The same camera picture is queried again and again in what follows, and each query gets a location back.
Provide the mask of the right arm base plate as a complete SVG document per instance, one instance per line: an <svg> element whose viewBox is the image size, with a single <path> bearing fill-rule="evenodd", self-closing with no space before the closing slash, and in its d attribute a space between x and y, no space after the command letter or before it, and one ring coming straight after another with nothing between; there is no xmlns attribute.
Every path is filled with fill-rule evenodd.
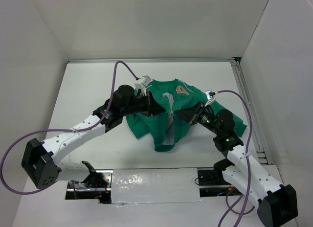
<svg viewBox="0 0 313 227"><path fill-rule="evenodd" d="M231 190L233 191L230 195L241 195L213 169L198 169L197 172L195 184L199 187L200 197L225 197Z"/></svg>

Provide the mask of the green jacket with white lettering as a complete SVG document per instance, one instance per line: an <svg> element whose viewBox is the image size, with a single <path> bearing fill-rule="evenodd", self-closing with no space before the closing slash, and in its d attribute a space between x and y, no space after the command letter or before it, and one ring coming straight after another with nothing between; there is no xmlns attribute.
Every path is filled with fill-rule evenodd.
<svg viewBox="0 0 313 227"><path fill-rule="evenodd" d="M154 140L154 150L157 152L171 151L175 144L187 135L191 126L174 114L176 110L190 108L199 102L208 101L204 92L194 86L175 79L172 81L152 80L146 86L153 98L165 110L165 113L146 117L142 114L126 116L126 121L137 139L150 134ZM173 116L174 140L172 144L164 144L166 139L168 116Z"/></svg>

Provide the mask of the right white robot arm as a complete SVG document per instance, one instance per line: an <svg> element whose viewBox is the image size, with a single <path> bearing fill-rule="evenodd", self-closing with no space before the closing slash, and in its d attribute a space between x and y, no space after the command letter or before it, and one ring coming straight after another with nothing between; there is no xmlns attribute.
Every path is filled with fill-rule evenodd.
<svg viewBox="0 0 313 227"><path fill-rule="evenodd" d="M220 110L213 114L200 102L176 110L175 114L188 124L201 124L216 135L214 144L225 158L214 165L215 182L227 182L243 195L248 195L264 226L280 227L298 216L295 189L289 184L283 185L246 151L234 132L232 112Z"/></svg>

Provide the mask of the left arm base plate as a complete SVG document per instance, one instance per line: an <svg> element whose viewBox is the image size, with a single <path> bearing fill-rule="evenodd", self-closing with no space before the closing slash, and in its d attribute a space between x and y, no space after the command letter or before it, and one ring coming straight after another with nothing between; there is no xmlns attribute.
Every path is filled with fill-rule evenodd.
<svg viewBox="0 0 313 227"><path fill-rule="evenodd" d="M97 170L94 178L87 182L69 181L65 200L97 200L100 204L111 204L113 170Z"/></svg>

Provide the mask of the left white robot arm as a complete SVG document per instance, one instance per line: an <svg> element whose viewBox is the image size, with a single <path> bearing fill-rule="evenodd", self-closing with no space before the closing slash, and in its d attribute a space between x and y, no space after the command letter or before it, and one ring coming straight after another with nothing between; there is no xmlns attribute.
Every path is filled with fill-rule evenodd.
<svg viewBox="0 0 313 227"><path fill-rule="evenodd" d="M135 93L131 86L122 85L104 105L68 132L43 141L30 140L25 148L22 168L40 190L57 181L75 181L92 187L101 175L89 162L66 163L62 159L89 140L120 125L125 116L139 113L150 117L164 112L150 91L142 95Z"/></svg>

